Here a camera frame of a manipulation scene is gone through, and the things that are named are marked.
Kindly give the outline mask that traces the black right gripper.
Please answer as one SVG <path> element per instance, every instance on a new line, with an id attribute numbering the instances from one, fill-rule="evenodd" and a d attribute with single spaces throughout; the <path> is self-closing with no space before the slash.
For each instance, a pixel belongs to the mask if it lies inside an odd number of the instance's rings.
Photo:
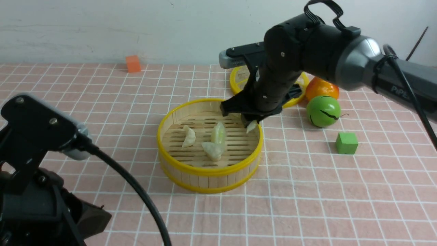
<path id="1" fill-rule="evenodd" d="M 263 120 L 279 114 L 285 97 L 302 71 L 274 70 L 260 65 L 250 74 L 244 89 L 228 100 L 221 102 L 223 116 L 231 113 L 241 114 L 244 128 L 253 120 Z"/>

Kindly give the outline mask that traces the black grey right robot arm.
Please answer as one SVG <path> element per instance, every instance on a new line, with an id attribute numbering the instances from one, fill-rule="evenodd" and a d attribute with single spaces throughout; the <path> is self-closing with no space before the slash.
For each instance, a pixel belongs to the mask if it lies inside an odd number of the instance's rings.
<path id="1" fill-rule="evenodd" d="M 245 64 L 250 69 L 243 91 L 223 101 L 220 108 L 223 116 L 240 113 L 243 121 L 279 114 L 291 87 L 307 72 L 346 91 L 366 86 L 413 111 L 406 87 L 383 58 L 378 43 L 358 28 L 312 26 L 301 14 L 270 28 L 262 42 L 220 53 L 221 68 Z"/>

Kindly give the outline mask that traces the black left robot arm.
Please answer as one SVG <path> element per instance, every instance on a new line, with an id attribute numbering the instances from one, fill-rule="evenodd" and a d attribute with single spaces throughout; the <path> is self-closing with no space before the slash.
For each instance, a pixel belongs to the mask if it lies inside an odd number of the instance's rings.
<path id="1" fill-rule="evenodd" d="M 167 115 L 152 115 L 139 137 L 124 136 L 121 146 L 136 160 L 155 147 L 162 171 L 185 189 L 198 193 L 221 193 L 244 184 L 257 170 L 263 133 L 256 122 L 246 127 L 239 114 L 221 113 L 228 106 L 220 99 L 190 101 Z M 18 94 L 5 103 L 1 116 L 1 164 L 15 170 L 1 171 L 2 246 L 84 246 L 89 237 L 102 233 L 111 214 L 64 188 L 55 172 L 40 167 L 50 151 L 74 160 L 90 155 L 100 158 L 145 201 L 161 233 L 163 245 L 171 240 L 164 220 L 145 192 L 145 185 L 91 141 L 84 124 L 75 121 L 31 94 Z"/>

